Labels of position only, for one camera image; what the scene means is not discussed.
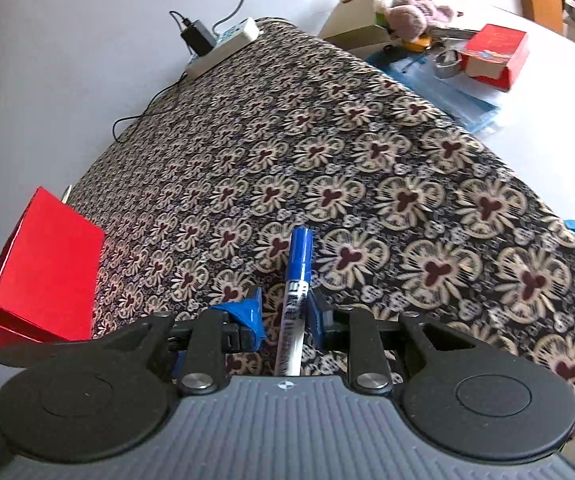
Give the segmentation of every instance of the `red box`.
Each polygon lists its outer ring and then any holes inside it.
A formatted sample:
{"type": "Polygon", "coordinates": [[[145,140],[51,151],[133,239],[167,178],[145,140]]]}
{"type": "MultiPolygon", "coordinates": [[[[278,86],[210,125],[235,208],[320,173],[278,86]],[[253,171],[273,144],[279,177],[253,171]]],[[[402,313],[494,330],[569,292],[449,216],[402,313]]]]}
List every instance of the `red box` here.
{"type": "Polygon", "coordinates": [[[0,346],[91,337],[105,234],[42,187],[0,254],[0,346]]]}
{"type": "Polygon", "coordinates": [[[468,76],[507,91],[529,55],[527,33],[488,24],[465,45],[461,55],[468,76]]]}

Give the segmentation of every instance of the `roll of tape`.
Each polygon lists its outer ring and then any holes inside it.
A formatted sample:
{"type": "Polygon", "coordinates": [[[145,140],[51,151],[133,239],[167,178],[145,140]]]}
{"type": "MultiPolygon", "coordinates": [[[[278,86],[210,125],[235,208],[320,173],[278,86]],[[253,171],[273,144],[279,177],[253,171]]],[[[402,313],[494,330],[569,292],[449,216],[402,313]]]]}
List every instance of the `roll of tape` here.
{"type": "Polygon", "coordinates": [[[434,59],[432,66],[434,68],[434,74],[439,79],[447,79],[448,77],[454,77],[456,74],[461,72],[461,53],[458,50],[450,48],[441,52],[436,59],[434,59]]]}

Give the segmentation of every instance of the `white power strip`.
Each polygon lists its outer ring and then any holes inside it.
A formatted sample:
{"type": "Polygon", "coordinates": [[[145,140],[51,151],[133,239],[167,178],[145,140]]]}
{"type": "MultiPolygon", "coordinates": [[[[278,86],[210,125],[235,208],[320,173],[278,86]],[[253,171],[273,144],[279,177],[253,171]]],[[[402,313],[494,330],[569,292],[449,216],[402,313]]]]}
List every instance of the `white power strip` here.
{"type": "Polygon", "coordinates": [[[229,28],[222,33],[216,40],[214,49],[205,56],[192,56],[185,68],[185,72],[190,79],[197,79],[205,72],[212,70],[221,61],[226,60],[232,54],[248,46],[248,44],[258,38],[260,30],[252,18],[229,28]]]}

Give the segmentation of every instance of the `stuffed animal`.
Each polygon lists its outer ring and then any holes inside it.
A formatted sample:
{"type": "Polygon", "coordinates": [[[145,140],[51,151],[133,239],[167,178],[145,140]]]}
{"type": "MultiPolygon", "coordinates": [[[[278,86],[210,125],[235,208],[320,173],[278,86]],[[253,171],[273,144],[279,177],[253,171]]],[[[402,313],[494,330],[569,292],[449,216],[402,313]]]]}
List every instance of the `stuffed animal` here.
{"type": "Polygon", "coordinates": [[[384,14],[390,28],[405,41],[417,41],[427,27],[446,25],[456,12],[436,6],[432,0],[375,0],[376,12],[384,14]]]}
{"type": "Polygon", "coordinates": [[[437,6],[432,0],[401,0],[401,4],[385,11],[385,20],[396,35],[405,41],[418,41],[428,27],[451,22],[456,11],[437,6]]]}

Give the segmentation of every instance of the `patterned tablecloth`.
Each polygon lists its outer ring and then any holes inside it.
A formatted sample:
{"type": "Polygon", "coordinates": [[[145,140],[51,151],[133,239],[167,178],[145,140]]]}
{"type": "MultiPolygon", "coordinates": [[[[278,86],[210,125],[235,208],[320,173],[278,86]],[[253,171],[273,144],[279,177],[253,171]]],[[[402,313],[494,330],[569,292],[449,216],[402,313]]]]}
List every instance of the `patterned tablecloth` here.
{"type": "MultiPolygon", "coordinates": [[[[306,224],[312,285],[333,303],[423,312],[575,389],[575,237],[561,220],[404,86],[291,25],[262,28],[75,186],[70,204],[107,234],[94,334],[158,310],[190,319],[255,283],[269,337],[228,366],[270,374],[290,233],[306,224]]],[[[346,364],[304,346],[302,374],[346,364]]]]}

